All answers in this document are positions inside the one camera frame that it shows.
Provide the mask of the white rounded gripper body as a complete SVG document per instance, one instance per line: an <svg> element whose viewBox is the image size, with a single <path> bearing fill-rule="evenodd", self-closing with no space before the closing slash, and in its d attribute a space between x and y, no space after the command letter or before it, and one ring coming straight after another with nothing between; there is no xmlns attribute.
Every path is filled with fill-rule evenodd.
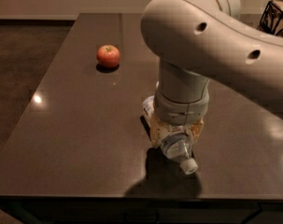
<svg viewBox="0 0 283 224"><path fill-rule="evenodd" d="M154 95L154 110L158 118L171 125L185 125L199 121L208 109L209 94L207 87L200 92L200 97L187 101L174 101L162 93L160 87Z"/></svg>

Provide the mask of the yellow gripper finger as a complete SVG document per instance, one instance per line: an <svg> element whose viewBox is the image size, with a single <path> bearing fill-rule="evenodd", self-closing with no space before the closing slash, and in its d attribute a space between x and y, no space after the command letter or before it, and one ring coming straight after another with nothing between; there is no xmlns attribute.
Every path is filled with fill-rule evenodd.
<svg viewBox="0 0 283 224"><path fill-rule="evenodd" d="M196 143L201 135L201 132L204 128L204 120L199 119L192 124L186 126L186 134L188 135L188 141Z"/></svg>
<svg viewBox="0 0 283 224"><path fill-rule="evenodd" d="M155 113L149 119L150 140L154 148L158 148L168 134L168 124L161 121Z"/></svg>

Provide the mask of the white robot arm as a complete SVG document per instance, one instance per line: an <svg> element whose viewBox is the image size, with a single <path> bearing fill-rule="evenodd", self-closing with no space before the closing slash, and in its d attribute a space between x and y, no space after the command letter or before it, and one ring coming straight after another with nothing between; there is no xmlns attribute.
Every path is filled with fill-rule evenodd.
<svg viewBox="0 0 283 224"><path fill-rule="evenodd" d="M145 117L155 147L178 132L197 138L208 82L226 85L283 119L283 38L240 22L240 0L152 0L140 28L159 57Z"/></svg>

